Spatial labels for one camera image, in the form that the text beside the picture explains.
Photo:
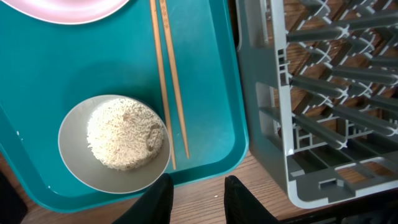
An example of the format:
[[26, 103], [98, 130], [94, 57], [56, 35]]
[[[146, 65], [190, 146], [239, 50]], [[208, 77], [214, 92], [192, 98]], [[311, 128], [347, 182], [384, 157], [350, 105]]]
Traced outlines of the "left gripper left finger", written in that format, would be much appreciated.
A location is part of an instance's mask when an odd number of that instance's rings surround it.
[[173, 202], [173, 180], [162, 174], [113, 224], [169, 224]]

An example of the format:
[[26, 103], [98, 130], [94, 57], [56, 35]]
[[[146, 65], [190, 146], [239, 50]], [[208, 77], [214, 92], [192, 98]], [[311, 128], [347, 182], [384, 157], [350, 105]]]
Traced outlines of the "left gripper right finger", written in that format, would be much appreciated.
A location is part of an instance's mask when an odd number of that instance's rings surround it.
[[224, 180], [224, 212], [227, 224], [279, 224], [234, 175]]

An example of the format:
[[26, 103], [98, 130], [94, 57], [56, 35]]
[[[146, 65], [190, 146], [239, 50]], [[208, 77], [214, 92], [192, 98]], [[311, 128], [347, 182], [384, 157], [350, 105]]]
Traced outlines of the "grey bowl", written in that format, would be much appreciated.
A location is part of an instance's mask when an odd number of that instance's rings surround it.
[[104, 166], [88, 148], [87, 125], [92, 112], [100, 104], [115, 98], [132, 99], [121, 95], [100, 95], [82, 101], [70, 110], [59, 129], [58, 148], [64, 164], [80, 182], [106, 193], [129, 194], [150, 186], [164, 173], [170, 160], [170, 138], [162, 121], [164, 140], [159, 154], [154, 159], [129, 170]]

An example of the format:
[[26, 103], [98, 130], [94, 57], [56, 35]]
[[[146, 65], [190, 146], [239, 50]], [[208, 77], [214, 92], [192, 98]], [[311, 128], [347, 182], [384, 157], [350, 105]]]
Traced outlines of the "cooked white rice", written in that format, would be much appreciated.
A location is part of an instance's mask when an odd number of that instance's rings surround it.
[[163, 122], [142, 103], [115, 98], [100, 104], [87, 125], [88, 148], [104, 166], [129, 170], [143, 166], [160, 152]]

